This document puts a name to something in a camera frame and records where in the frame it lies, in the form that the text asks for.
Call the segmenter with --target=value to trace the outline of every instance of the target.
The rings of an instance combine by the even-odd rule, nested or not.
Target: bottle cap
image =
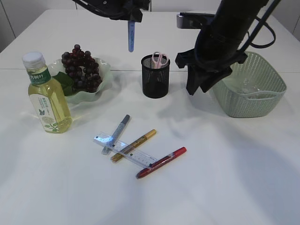
[[[46,61],[40,52],[30,52],[23,56],[23,64],[27,69],[39,69],[46,65]]]

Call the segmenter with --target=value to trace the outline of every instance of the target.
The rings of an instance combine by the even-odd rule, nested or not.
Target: grapes
[[[99,75],[99,64],[92,58],[90,51],[82,51],[80,45],[75,45],[72,52],[65,52],[61,62],[66,73],[74,81],[74,91],[95,93],[102,83]]]
[[[75,76],[74,72],[70,72],[70,73],[69,73],[69,76],[70,76],[71,78],[73,78],[73,77]]]
[[[86,57],[90,57],[90,51],[85,51],[84,55],[85,55]]]
[[[70,71],[75,71],[75,67],[73,67],[73,66],[70,66],[69,69],[70,69]]]
[[[78,81],[77,86],[80,88],[83,86],[83,82],[82,81]]]
[[[94,79],[94,80],[99,80],[99,79],[100,79],[99,74],[93,74],[93,79]]]
[[[86,72],[88,73],[88,74],[90,74],[91,72],[93,72],[93,70],[92,70],[92,68],[87,68],[87,70],[86,70]]]
[[[75,46],[74,46],[74,49],[80,50],[80,45],[75,45]]]

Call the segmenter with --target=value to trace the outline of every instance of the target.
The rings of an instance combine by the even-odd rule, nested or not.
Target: scissor handle
[[[159,54],[158,56],[158,60],[156,61],[155,60],[155,54]],[[163,56],[166,57],[166,62],[165,63],[161,63],[162,60],[163,60]],[[155,69],[160,69],[162,66],[165,66],[167,65],[167,63],[169,62],[169,57],[166,55],[166,54],[163,54],[161,52],[154,52],[153,55],[152,55],[152,61],[154,62],[155,64]]]

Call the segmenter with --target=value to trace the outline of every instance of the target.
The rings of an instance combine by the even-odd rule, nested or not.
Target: pen holder
[[[162,64],[167,58],[163,56]],[[159,69],[155,69],[152,55],[147,55],[142,59],[142,91],[149,98],[162,98],[169,91],[170,60]]]

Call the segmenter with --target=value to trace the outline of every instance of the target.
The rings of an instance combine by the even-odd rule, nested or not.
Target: table surface
[[[170,57],[171,71],[182,71],[175,64],[177,53],[194,48],[199,30],[177,29],[176,15],[145,12],[143,22],[136,24],[135,51],[129,53],[127,22],[112,21],[87,10],[47,10],[0,54],[0,68],[23,69],[22,56],[32,51],[42,52],[51,63],[80,44],[93,56],[110,62],[112,70],[139,71],[145,55],[160,51]],[[261,54],[278,72],[300,72],[300,42],[273,16],[268,23],[276,32],[276,43],[268,49],[249,50]],[[263,28],[255,43],[262,45],[272,39]]]

